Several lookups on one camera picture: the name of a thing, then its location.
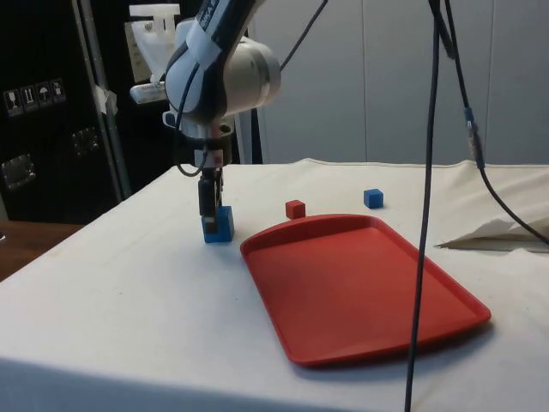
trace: red plastic tray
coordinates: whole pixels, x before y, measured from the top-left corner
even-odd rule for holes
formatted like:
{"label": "red plastic tray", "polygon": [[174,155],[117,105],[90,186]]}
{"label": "red plastic tray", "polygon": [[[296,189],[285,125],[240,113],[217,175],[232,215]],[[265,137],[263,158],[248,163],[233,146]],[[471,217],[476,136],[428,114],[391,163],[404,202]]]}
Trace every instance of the red plastic tray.
{"label": "red plastic tray", "polygon": [[[418,251],[386,223],[361,215],[306,217],[253,236],[241,251],[294,363],[321,366],[408,348]],[[426,259],[420,347],[490,316]]]}

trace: red cube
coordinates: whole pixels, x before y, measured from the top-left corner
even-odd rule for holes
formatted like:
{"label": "red cube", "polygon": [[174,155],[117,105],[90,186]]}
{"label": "red cube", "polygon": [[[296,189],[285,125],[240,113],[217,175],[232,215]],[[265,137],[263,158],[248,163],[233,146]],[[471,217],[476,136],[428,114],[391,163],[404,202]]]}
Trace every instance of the red cube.
{"label": "red cube", "polygon": [[292,220],[305,217],[305,203],[299,200],[292,200],[286,203],[286,216]]}

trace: black cable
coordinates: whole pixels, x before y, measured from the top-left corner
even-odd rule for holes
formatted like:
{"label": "black cable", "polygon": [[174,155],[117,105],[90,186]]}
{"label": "black cable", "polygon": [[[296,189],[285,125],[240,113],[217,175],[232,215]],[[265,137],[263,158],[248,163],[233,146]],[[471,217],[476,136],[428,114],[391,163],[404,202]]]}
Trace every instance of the black cable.
{"label": "black cable", "polygon": [[546,245],[549,246],[549,238],[547,238],[546,236],[544,236],[543,234],[541,234],[540,232],[535,230],[533,227],[528,225],[519,216],[517,216],[515,214],[515,212],[513,212],[513,210],[511,210],[510,207],[507,206],[507,204],[505,204],[505,202],[502,200],[502,198],[496,193],[496,191],[492,187],[492,183],[490,183],[490,180],[488,179],[488,176],[486,176],[486,170],[484,168],[480,169],[480,176],[482,176],[482,180],[484,181],[484,184],[486,185],[486,188],[488,189],[488,191],[490,192],[490,194],[492,195],[494,200],[496,202],[498,202],[499,206],[501,206],[501,209],[505,210],[505,212],[507,212],[507,215],[511,216],[511,218],[513,218],[513,220],[516,223],[518,223],[519,225],[521,225],[525,230],[527,230],[533,236],[535,236],[536,238],[538,238],[543,243],[545,243]]}
{"label": "black cable", "polygon": [[415,302],[413,304],[412,340],[408,353],[405,412],[412,410],[413,371],[418,347],[419,314],[421,311],[421,296],[423,294],[423,269],[425,266],[425,249],[427,245],[427,230],[429,228],[429,212],[431,210],[431,181],[432,181],[432,147],[435,130],[435,113],[437,109],[438,68],[440,63],[440,40],[438,24],[435,22],[433,30],[433,58],[431,98],[429,102],[429,118],[427,122],[427,149],[425,160],[425,198],[423,202],[423,221],[421,223],[421,237],[419,241],[418,273],[415,286]]}
{"label": "black cable", "polygon": [[202,159],[201,165],[193,173],[189,173],[189,172],[186,172],[181,166],[181,162],[179,161],[179,155],[178,155],[178,139],[179,139],[179,132],[180,132],[179,128],[181,127],[181,122],[183,120],[183,111],[185,109],[185,102],[187,101],[187,96],[189,95],[190,87],[192,86],[192,82],[195,80],[196,72],[198,71],[199,67],[200,67],[199,64],[195,64],[195,67],[190,72],[189,80],[185,85],[183,95],[181,96],[181,102],[179,103],[178,116],[175,121],[175,130],[174,130],[174,137],[173,137],[173,163],[176,166],[176,168],[184,176],[188,178],[194,178],[198,176],[204,169],[204,166],[206,166],[206,160],[208,159],[208,151],[206,150],[206,148],[204,148],[204,157]]}
{"label": "black cable", "polygon": [[288,63],[290,63],[290,60],[292,60],[293,55],[299,49],[303,41],[307,38],[307,34],[309,34],[310,30],[315,25],[315,22],[317,21],[318,16],[323,12],[326,5],[328,5],[328,0],[323,0],[317,12],[312,16],[311,20],[309,21],[309,24],[307,24],[307,27],[305,28],[304,32],[299,37],[298,42],[294,45],[294,47],[292,48],[288,56],[284,59],[284,62],[281,64],[281,71],[283,71],[288,65]]}
{"label": "black cable", "polygon": [[454,59],[454,44],[452,43],[452,38],[449,36],[448,28],[446,28],[446,23],[442,13],[440,12],[440,0],[429,0],[429,5],[431,6],[431,12],[435,18],[435,22],[438,25],[438,33],[440,39],[443,41],[444,50],[449,58]]}
{"label": "black cable", "polygon": [[455,33],[454,14],[452,13],[452,5],[450,0],[444,0],[446,5],[446,13],[448,14],[449,32],[452,36],[452,43],[454,43],[454,55],[455,55],[455,70],[457,71],[457,79],[460,83],[460,91],[462,92],[463,105],[469,107],[469,98],[467,96],[467,89],[465,88],[465,80],[463,78],[462,61],[460,59],[460,51],[457,46],[457,35]]}
{"label": "black cable", "polygon": [[457,71],[457,78],[460,83],[460,90],[462,92],[462,99],[463,99],[463,105],[465,107],[466,117],[468,118],[468,128],[469,133],[471,135],[471,146],[474,152],[474,157],[477,163],[477,167],[480,170],[480,176],[482,177],[482,180],[484,181],[484,184],[486,186],[486,189],[490,192],[494,200],[499,204],[499,206],[509,215],[516,223],[518,223],[522,228],[524,228],[526,231],[531,233],[533,236],[535,236],[537,239],[545,243],[549,246],[549,238],[535,230],[533,227],[528,225],[525,221],[523,221],[518,215],[516,215],[513,210],[507,204],[504,202],[504,200],[496,193],[494,190],[492,184],[490,183],[490,180],[488,179],[488,176],[486,175],[486,169],[485,169],[485,158],[484,153],[482,149],[482,143],[480,141],[480,137],[478,135],[477,126],[474,124],[474,118],[473,118],[473,112],[469,106],[469,99],[467,95],[467,89],[465,86],[465,80],[463,77],[463,69],[462,69],[462,61],[460,59],[460,53],[459,48],[457,44],[457,35],[455,33],[455,23],[454,23],[454,15],[452,13],[452,5],[450,0],[444,0],[444,4],[446,5],[446,12],[448,14],[448,23],[449,23],[449,30],[452,36],[452,41],[454,43],[454,52],[455,52],[455,69]]}

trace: tray rim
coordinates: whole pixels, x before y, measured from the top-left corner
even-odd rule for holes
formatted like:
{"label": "tray rim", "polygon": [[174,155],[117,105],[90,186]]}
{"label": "tray rim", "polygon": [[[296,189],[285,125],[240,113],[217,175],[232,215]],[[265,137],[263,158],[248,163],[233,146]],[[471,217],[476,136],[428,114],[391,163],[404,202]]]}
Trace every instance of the tray rim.
{"label": "tray rim", "polygon": [[[321,236],[313,236],[313,235],[304,236],[301,239],[297,239],[291,242],[287,242],[287,241],[277,241],[272,243],[268,242],[270,238],[274,237],[276,234],[280,232],[287,235],[286,231],[288,229],[291,230],[292,228],[300,227],[303,225],[309,225],[314,222],[332,221],[332,220],[341,220],[342,222],[353,223],[356,226],[348,228],[347,230],[336,230],[336,231],[333,231],[332,233],[326,233]],[[401,249],[406,249],[405,252],[407,254],[410,254],[411,252],[416,257],[419,254],[418,249],[412,243],[406,240],[402,235],[397,233],[391,226],[389,226],[389,224],[387,224],[385,221],[375,216],[369,216],[369,215],[345,215],[345,214],[314,215],[314,216],[307,216],[304,218],[296,219],[293,221],[286,221],[251,236],[240,246],[240,251],[246,262],[248,271],[250,272],[250,275],[254,283],[256,284],[257,291],[259,292],[262,298],[263,305],[265,306],[265,309],[268,312],[271,323],[276,331],[277,336],[279,337],[281,346],[284,348],[284,351],[288,359],[293,363],[300,365],[302,367],[319,367],[319,366],[325,366],[328,364],[338,364],[338,363],[344,363],[347,361],[354,361],[354,360],[356,361],[367,360],[371,358],[377,358],[381,355],[400,353],[409,347],[409,343],[406,343],[406,344],[395,345],[393,347],[378,349],[375,351],[369,351],[368,353],[357,352],[355,354],[345,354],[341,356],[331,355],[323,358],[300,359],[298,356],[296,356],[292,352],[292,349],[288,345],[283,331],[281,330],[281,328],[276,322],[276,316],[274,316],[274,314],[271,312],[271,309],[263,296],[262,290],[259,288],[257,284],[256,277],[254,276],[254,273],[251,270],[250,263],[248,261],[249,255],[254,251],[260,251],[260,250],[268,249],[271,247],[276,247],[278,245],[288,245],[291,243],[297,243],[297,242],[305,241],[308,239],[315,239],[315,238],[320,238],[325,236],[332,236],[334,234],[339,234],[339,233],[352,232],[354,230],[361,230],[368,227],[375,227],[381,230],[382,232],[384,232]],[[479,328],[482,324],[487,323],[492,318],[492,313],[486,305],[484,305],[480,300],[478,300],[473,294],[471,294],[468,290],[466,290],[452,276],[450,276],[445,270],[440,268],[428,257],[425,257],[424,271],[430,272],[430,274],[434,276],[435,279],[441,282],[441,284],[443,284],[445,288],[447,288],[454,296],[456,296],[459,299],[459,301],[461,301],[467,308],[469,308],[469,310],[471,310],[475,314],[476,318],[474,322],[466,322],[466,323],[463,322],[464,323],[463,326],[459,328],[455,327],[453,328],[452,331],[448,331],[443,334],[420,339],[419,340],[420,347],[428,346],[435,342],[441,342],[441,341],[444,341],[445,339],[448,339],[451,336],[459,336],[460,334],[466,333],[467,331]]]}

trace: metal pole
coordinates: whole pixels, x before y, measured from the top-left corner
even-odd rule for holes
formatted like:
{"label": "metal pole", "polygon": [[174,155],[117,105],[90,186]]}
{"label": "metal pole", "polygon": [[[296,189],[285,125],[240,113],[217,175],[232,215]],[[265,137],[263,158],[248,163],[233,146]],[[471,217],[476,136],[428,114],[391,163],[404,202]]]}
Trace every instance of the metal pole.
{"label": "metal pole", "polygon": [[[97,83],[103,90],[109,90],[106,81],[105,66],[103,65],[103,57],[101,57],[101,49],[99,40],[97,39],[97,32],[95,30],[94,14],[92,12],[90,0],[81,0],[80,4],[82,15],[84,17],[84,27],[86,28],[87,41],[89,43],[90,52],[92,53],[95,75],[97,76]],[[112,99],[108,99],[106,104],[106,125],[108,135],[111,138],[114,163],[118,171],[122,195],[124,198],[128,198],[131,196],[130,179],[128,178],[128,170],[126,169],[126,164],[124,161],[124,152],[122,150],[122,145],[120,144],[120,136],[118,135],[118,127],[114,109],[114,102]]]}
{"label": "metal pole", "polygon": [[89,59],[89,53],[87,52],[86,45],[86,35],[84,34],[84,29],[82,27],[82,20],[80,17],[80,10],[78,8],[78,0],[72,0],[72,10],[75,14],[76,27],[78,29],[78,37],[80,38],[80,46],[82,48],[82,53],[84,55],[84,63],[86,65],[87,78],[89,80],[90,91],[94,97],[95,111],[97,115],[97,122],[100,126],[101,137],[103,138],[103,145],[105,146],[106,158],[109,164],[109,169],[111,171],[112,185],[114,186],[114,191],[116,193],[117,201],[120,203],[123,201],[122,192],[120,191],[120,184],[118,183],[117,170],[114,165],[114,159],[112,158],[111,144],[109,143],[109,136],[106,132],[105,120],[101,114],[101,110],[95,101],[95,80],[94,72],[92,71],[92,66]]}

